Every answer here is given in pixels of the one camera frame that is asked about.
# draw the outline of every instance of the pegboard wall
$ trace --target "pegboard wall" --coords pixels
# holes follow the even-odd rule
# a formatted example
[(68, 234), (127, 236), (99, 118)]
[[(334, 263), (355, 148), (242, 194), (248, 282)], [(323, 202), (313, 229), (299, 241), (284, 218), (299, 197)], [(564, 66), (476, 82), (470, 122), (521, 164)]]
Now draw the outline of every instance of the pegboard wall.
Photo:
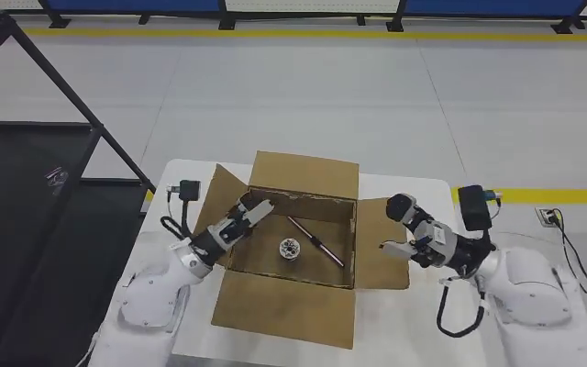
[(0, 9), (25, 10), (42, 9), (37, 0), (0, 0)]
[(399, 0), (226, 0), (228, 11), (395, 13)]

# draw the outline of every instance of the white cable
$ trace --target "white cable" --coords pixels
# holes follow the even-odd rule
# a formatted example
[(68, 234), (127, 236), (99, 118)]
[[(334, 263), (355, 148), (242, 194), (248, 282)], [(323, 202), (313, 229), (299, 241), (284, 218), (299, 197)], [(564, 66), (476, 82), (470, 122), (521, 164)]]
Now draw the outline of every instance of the white cable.
[(102, 325), (100, 325), (100, 328), (98, 328), (98, 330), (93, 334), (92, 341), (90, 341), (90, 346), (88, 347), (88, 351), (83, 355), (83, 357), (80, 359), (80, 361), (77, 362), (75, 367), (80, 367), (83, 364), (83, 362), (88, 359), (90, 354), (92, 354), (92, 350), (94, 350), (95, 344), (98, 342), (98, 337), (100, 336), (100, 329), (101, 328), (102, 328)]

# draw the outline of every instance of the open cardboard box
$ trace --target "open cardboard box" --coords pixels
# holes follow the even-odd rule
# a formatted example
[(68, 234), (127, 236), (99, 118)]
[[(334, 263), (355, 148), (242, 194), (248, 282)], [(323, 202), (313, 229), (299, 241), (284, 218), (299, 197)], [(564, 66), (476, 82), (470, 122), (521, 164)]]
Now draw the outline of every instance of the open cardboard box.
[[(227, 271), (212, 325), (352, 349), (354, 289), (409, 285), (407, 261), (379, 249), (388, 239), (405, 241), (405, 228), (385, 215), (387, 198), (358, 200), (358, 164), (260, 151), (249, 185), (216, 166), (195, 232), (220, 220), (247, 191), (275, 209), (219, 262)], [(321, 239), (344, 268), (287, 216)], [(279, 253), (289, 238), (301, 245), (295, 261)]]

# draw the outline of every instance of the white floor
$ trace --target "white floor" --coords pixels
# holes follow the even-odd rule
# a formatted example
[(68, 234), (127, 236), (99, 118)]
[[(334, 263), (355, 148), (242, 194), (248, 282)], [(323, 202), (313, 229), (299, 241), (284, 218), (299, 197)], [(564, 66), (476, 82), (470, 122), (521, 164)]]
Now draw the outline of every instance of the white floor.
[[(70, 27), (137, 27), (136, 19), (85, 22)], [(185, 28), (169, 19), (151, 23)], [(290, 27), (312, 27), (298, 23)], [(544, 25), (524, 31), (552, 32)], [(251, 163), (256, 150), (277, 150), (452, 186), (587, 188), (587, 43), (34, 41), (155, 183), (173, 158)], [(0, 71), (0, 119), (83, 121), (16, 43), (0, 48)], [(133, 177), (105, 144), (86, 175)], [(565, 206), (564, 212), (587, 259), (587, 210)], [(559, 236), (539, 226), (530, 205), (506, 206), (495, 228), (505, 244), (537, 246), (560, 259)]]

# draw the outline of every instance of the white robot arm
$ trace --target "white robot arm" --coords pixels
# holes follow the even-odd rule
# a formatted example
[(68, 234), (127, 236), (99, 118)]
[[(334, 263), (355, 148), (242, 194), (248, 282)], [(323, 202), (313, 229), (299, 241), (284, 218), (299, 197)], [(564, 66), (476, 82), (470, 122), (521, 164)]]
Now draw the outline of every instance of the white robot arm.
[[(474, 190), (477, 198), (483, 197), (480, 186)], [(486, 193), (495, 198), (494, 193)], [(388, 241), (382, 248), (392, 256), (416, 261), (423, 267), (448, 266), (457, 273), (451, 280), (468, 280), (477, 288), (481, 299), (487, 296), (511, 367), (586, 365), (587, 313), (577, 280), (567, 270), (552, 266), (535, 250), (496, 249), (489, 238), (491, 219), (482, 208), (487, 206), (484, 200), (482, 204), (473, 203), (472, 210), (468, 210), (469, 203), (463, 211), (461, 203), (465, 225), (483, 230), (480, 239), (466, 239), (437, 222), (412, 196), (395, 195), (388, 201), (387, 215), (404, 224), (415, 240)], [(471, 327), (460, 332), (448, 331), (442, 327), (448, 292), (445, 283), (437, 326), (452, 338), (464, 337), (479, 326), (487, 305), (481, 301)]]
[(227, 216), (197, 236), (172, 244), (167, 263), (150, 266), (122, 284), (116, 322), (99, 331), (90, 366), (163, 367), (172, 353), (190, 285), (201, 283), (216, 261), (273, 210), (269, 200), (243, 195)]

